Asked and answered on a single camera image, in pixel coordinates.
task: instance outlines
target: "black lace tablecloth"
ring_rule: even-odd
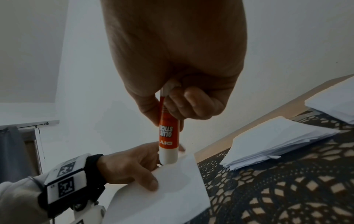
[[[189,223],[354,224],[354,126],[312,110],[293,120],[341,132],[237,171],[219,165],[228,150],[202,161],[211,208]]]

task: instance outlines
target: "gray curtain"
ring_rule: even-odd
[[[25,143],[17,127],[0,130],[0,183],[33,175]]]

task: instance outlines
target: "stack of paper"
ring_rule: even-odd
[[[284,153],[338,132],[276,117],[234,138],[230,151],[220,164],[235,170],[267,159],[277,159]]]
[[[354,124],[354,77],[317,93],[305,105]]]
[[[153,172],[159,182],[149,192],[133,182],[114,195],[103,224],[183,224],[210,207],[194,155]]]

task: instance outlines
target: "person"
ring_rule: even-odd
[[[154,125],[159,124],[155,93],[170,79],[181,85],[164,105],[181,121],[181,130],[187,118],[206,120],[222,113],[246,54],[242,0],[101,0],[101,5],[117,71],[139,110]],[[156,190],[151,171],[157,168],[157,151],[158,143],[144,144],[101,156],[95,167],[108,183],[135,180]],[[43,184],[47,175],[0,184],[2,224],[48,220],[35,183]]]

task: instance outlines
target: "long-sleeved shirt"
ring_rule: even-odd
[[[47,173],[35,177],[44,183]],[[0,184],[1,224],[41,224],[49,223],[47,212],[38,204],[39,187],[31,179]]]

